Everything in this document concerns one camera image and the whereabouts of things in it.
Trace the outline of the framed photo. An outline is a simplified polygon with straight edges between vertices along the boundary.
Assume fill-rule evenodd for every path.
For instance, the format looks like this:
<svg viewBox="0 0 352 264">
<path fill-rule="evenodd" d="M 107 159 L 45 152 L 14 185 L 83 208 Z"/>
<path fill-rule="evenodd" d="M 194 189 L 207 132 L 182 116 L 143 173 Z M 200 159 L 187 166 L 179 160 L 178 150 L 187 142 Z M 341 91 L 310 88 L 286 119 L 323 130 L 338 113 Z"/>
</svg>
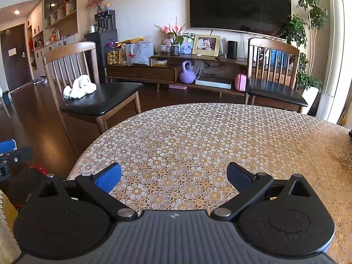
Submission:
<svg viewBox="0 0 352 264">
<path fill-rule="evenodd" d="M 221 36 L 196 34 L 192 54 L 217 57 L 219 55 L 220 43 Z"/>
</svg>

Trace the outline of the right wooden chair black seat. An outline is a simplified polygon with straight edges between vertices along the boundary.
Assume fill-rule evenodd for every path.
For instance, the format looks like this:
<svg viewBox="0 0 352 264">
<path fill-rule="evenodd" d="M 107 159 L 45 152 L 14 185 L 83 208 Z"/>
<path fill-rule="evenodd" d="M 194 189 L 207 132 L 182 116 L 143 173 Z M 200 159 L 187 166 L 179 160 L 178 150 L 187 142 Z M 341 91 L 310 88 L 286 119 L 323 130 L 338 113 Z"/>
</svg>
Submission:
<svg viewBox="0 0 352 264">
<path fill-rule="evenodd" d="M 299 65 L 298 48 L 265 38 L 251 38 L 247 49 L 246 105 L 256 97 L 288 103 L 302 112 L 308 103 L 295 89 Z"/>
</svg>

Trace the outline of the white paper gift bag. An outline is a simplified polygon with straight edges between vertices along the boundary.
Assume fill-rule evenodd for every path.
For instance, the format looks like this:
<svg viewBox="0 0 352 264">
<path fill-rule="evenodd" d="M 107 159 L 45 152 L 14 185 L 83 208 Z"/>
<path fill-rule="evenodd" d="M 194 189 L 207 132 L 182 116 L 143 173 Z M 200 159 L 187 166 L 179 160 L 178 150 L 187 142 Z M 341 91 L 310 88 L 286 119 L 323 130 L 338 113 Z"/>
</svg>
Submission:
<svg viewBox="0 0 352 264">
<path fill-rule="evenodd" d="M 128 65 L 142 64 L 150 66 L 150 57 L 154 55 L 153 42 L 137 42 L 126 44 L 126 60 Z"/>
</svg>

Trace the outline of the white plush toy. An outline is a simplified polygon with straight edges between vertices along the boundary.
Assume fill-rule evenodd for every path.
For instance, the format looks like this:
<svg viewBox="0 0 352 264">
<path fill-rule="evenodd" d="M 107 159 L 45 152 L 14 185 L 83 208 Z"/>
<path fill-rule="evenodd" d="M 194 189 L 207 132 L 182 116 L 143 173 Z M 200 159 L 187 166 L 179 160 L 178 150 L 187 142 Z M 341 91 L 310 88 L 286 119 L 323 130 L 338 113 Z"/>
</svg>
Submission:
<svg viewBox="0 0 352 264">
<path fill-rule="evenodd" d="M 74 80 L 73 85 L 67 85 L 63 89 L 64 99 L 80 99 L 87 94 L 91 94 L 97 90 L 97 85 L 91 82 L 88 75 L 81 75 Z"/>
</svg>

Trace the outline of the wooden wall shelving unit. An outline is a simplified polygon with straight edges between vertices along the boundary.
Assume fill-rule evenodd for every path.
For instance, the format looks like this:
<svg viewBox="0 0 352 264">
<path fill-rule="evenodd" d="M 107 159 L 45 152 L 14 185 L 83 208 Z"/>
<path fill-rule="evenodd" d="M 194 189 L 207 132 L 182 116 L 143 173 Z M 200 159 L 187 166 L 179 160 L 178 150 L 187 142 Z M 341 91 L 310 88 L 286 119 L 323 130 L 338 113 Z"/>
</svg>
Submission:
<svg viewBox="0 0 352 264">
<path fill-rule="evenodd" d="M 75 42 L 78 33 L 76 0 L 42 0 L 26 19 L 33 75 L 44 75 L 42 56 L 56 46 Z"/>
</svg>

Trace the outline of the wooden chair black seat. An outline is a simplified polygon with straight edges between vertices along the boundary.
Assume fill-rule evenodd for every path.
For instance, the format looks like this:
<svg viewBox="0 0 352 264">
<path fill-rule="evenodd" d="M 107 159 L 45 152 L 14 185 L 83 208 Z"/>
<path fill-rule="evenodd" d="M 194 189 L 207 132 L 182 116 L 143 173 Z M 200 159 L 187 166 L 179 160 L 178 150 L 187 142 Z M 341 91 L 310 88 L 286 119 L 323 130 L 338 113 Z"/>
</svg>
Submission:
<svg viewBox="0 0 352 264">
<path fill-rule="evenodd" d="M 99 133 L 103 134 L 107 130 L 107 120 L 130 102 L 134 102 L 136 113 L 141 113 L 138 92 L 143 87 L 141 83 L 100 83 L 94 42 L 59 46 L 45 53 L 42 62 L 55 108 L 75 153 L 78 151 L 65 124 L 64 115 L 95 124 Z M 64 89 L 72 90 L 74 84 L 83 79 L 91 81 L 96 90 L 81 98 L 63 94 Z"/>
<path fill-rule="evenodd" d="M 256 97 L 288 103 L 302 112 L 308 103 L 295 89 L 299 65 L 298 48 L 265 38 L 251 38 L 247 49 L 246 105 Z"/>
</svg>

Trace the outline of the pink small case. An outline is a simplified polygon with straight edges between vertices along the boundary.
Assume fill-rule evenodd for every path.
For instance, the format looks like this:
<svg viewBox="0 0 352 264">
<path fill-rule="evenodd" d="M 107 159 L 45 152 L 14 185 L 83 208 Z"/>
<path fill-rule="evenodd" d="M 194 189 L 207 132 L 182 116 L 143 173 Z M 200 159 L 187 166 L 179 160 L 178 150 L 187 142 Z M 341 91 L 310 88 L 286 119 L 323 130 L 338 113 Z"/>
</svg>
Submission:
<svg viewBox="0 0 352 264">
<path fill-rule="evenodd" d="M 240 92 L 245 92 L 246 90 L 246 74 L 238 73 L 235 77 L 235 89 Z"/>
</svg>

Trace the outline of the long wooden TV console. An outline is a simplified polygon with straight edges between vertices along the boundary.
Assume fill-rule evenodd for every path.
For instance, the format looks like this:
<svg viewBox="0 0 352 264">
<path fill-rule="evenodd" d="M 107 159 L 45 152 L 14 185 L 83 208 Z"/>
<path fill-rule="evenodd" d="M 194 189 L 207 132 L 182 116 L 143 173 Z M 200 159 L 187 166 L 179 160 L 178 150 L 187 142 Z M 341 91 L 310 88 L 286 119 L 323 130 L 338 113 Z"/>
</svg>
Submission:
<svg viewBox="0 0 352 264">
<path fill-rule="evenodd" d="M 185 60 L 190 60 L 192 65 L 205 65 L 208 69 L 218 69 L 225 66 L 230 71 L 230 76 L 227 80 L 231 82 L 235 80 L 239 69 L 247 66 L 246 61 L 225 59 L 223 57 L 192 54 L 180 54 L 177 56 L 158 54 L 150 57 L 150 66 L 145 64 L 132 64 L 130 66 L 116 64 L 106 66 L 105 74 L 110 81 L 112 79 L 125 79 L 128 81 L 155 83 L 158 91 L 161 84 L 184 85 L 180 81 L 180 73 L 182 71 L 181 64 Z"/>
</svg>

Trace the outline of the black cylindrical speaker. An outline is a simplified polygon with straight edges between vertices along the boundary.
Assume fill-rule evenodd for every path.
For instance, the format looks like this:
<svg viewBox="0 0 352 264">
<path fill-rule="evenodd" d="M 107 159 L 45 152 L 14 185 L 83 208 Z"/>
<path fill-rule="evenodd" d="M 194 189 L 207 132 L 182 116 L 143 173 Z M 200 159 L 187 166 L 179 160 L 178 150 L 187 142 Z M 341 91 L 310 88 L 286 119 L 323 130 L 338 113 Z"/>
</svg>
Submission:
<svg viewBox="0 0 352 264">
<path fill-rule="evenodd" d="M 227 58 L 228 59 L 237 59 L 237 41 L 229 40 L 227 42 Z"/>
</svg>

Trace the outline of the jar of gold chocolates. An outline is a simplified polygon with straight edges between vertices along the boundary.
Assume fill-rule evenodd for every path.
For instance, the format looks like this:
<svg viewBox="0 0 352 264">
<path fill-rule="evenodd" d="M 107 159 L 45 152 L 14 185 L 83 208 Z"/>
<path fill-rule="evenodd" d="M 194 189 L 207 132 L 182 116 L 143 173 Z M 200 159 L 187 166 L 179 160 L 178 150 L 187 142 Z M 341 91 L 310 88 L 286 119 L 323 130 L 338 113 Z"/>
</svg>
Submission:
<svg viewBox="0 0 352 264">
<path fill-rule="evenodd" d="M 108 66 L 123 65 L 127 61 L 125 47 L 110 47 L 106 49 L 106 64 Z"/>
</svg>

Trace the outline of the floral lace tablecloth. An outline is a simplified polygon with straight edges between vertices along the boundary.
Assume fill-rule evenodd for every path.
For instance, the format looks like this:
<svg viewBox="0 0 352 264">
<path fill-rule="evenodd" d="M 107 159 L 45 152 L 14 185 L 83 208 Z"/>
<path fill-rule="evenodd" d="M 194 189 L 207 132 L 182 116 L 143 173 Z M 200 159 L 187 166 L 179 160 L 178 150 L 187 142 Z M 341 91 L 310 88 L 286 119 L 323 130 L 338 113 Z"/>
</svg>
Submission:
<svg viewBox="0 0 352 264">
<path fill-rule="evenodd" d="M 351 262 L 351 139 L 348 129 L 275 108 L 227 103 L 149 110 L 113 126 L 80 156 L 70 179 L 116 162 L 111 194 L 137 212 L 212 211 L 236 195 L 230 162 L 276 179 L 302 174 L 335 223 L 328 254 Z"/>
</svg>

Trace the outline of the white flat set-top box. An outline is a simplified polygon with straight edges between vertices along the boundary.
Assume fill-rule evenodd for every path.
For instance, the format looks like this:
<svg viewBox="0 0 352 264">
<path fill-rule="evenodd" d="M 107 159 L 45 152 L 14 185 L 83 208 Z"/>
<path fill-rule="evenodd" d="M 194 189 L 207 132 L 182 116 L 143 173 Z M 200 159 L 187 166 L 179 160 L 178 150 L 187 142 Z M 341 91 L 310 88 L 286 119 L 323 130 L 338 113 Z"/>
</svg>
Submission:
<svg viewBox="0 0 352 264">
<path fill-rule="evenodd" d="M 195 84 L 200 86 L 231 89 L 231 80 L 218 76 L 200 75 L 195 80 Z"/>
</svg>

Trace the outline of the purple kettlebell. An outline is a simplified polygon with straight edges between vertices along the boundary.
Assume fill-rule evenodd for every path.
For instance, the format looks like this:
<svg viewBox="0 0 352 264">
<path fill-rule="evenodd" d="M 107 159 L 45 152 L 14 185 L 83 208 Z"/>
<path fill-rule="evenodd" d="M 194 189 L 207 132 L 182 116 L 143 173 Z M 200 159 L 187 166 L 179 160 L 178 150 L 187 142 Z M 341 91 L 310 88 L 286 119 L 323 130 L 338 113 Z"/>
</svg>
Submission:
<svg viewBox="0 0 352 264">
<path fill-rule="evenodd" d="M 196 79 L 196 73 L 193 71 L 192 62 L 185 60 L 181 65 L 181 73 L 179 75 L 180 81 L 185 84 L 191 84 Z"/>
</svg>

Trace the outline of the pink flower arrangement in vase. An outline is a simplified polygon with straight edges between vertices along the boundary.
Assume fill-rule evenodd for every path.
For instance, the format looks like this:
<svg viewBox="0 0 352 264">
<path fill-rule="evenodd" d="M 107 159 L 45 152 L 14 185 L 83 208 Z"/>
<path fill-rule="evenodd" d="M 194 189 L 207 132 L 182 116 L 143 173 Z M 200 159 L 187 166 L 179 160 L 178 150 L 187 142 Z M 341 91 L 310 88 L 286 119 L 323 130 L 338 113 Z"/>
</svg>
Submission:
<svg viewBox="0 0 352 264">
<path fill-rule="evenodd" d="M 163 43 L 169 48 L 169 55 L 178 56 L 180 54 L 191 54 L 194 45 L 195 34 L 186 30 L 186 24 L 178 26 L 177 18 L 175 25 L 166 26 L 154 25 L 164 36 Z"/>
</svg>

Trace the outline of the tall green potted plant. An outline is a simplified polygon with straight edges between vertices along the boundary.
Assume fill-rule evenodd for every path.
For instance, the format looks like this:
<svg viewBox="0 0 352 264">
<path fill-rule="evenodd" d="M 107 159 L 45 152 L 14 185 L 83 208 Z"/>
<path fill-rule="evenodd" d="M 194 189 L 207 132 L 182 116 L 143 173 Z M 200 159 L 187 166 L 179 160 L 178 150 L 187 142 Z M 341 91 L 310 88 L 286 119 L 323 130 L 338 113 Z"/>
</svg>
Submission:
<svg viewBox="0 0 352 264">
<path fill-rule="evenodd" d="M 312 77 L 316 55 L 317 33 L 328 19 L 328 12 L 320 0 L 296 0 L 297 8 L 304 11 L 305 18 L 298 14 L 289 16 L 279 30 L 279 37 L 284 38 L 289 45 L 295 44 L 298 48 L 308 48 L 309 53 L 299 55 L 299 65 L 296 77 L 296 89 L 322 89 L 322 82 Z"/>
</svg>

